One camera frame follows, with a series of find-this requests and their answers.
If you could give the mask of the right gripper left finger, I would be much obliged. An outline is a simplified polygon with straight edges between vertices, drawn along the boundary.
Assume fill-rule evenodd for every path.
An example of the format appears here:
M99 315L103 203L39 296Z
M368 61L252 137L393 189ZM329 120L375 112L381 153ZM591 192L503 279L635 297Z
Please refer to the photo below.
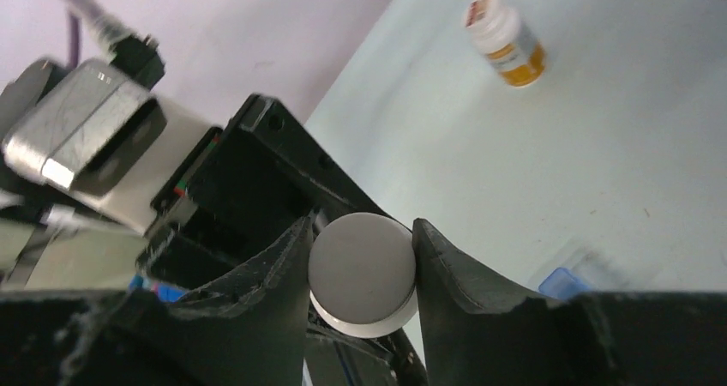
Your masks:
M174 303L146 290L6 292L4 385L299 385L312 219Z

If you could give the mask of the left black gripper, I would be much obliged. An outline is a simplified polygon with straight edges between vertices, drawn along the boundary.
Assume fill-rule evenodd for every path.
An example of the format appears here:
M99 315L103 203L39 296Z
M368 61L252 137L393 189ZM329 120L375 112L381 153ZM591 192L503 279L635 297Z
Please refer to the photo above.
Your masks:
M182 289L231 271L310 213L386 214L280 100L258 93L197 139L151 207L137 270Z

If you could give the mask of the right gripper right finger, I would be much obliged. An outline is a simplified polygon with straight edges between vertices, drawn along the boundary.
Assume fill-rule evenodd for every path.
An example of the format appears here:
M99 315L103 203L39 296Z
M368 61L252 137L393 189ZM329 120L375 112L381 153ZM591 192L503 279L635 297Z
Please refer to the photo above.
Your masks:
M723 385L724 293L534 292L412 225L432 385Z

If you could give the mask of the blue pill organizer box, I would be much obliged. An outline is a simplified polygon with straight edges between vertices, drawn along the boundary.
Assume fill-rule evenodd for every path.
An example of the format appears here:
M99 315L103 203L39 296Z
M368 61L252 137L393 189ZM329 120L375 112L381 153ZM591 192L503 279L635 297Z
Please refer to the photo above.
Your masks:
M547 262L532 278L532 284L543 295L567 300L586 292L642 289L657 272L654 264L577 244L563 248Z

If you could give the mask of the white pill bottle blue label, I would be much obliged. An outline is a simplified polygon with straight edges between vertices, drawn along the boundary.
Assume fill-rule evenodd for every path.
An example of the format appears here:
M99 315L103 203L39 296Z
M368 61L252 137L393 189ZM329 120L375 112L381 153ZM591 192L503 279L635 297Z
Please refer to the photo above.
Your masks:
M404 328L418 310L412 232L372 213L325 226L309 253L310 300L344 335L374 339Z

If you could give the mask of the white bottle orange label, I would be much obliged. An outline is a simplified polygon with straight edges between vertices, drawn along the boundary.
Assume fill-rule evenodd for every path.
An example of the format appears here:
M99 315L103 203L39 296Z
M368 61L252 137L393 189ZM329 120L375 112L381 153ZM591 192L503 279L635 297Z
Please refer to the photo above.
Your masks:
M463 25L478 53L510 87L528 86L544 73L541 41L502 0L471 1Z

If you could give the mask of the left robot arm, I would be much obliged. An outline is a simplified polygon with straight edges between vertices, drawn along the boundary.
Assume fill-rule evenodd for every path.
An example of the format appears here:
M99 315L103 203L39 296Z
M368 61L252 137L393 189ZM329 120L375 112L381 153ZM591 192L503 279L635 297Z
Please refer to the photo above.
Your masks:
M113 63L29 65L1 94L1 188L24 221L64 210L146 239L141 274L206 290L308 218L317 293L408 293L408 237L278 99L251 94L225 125Z

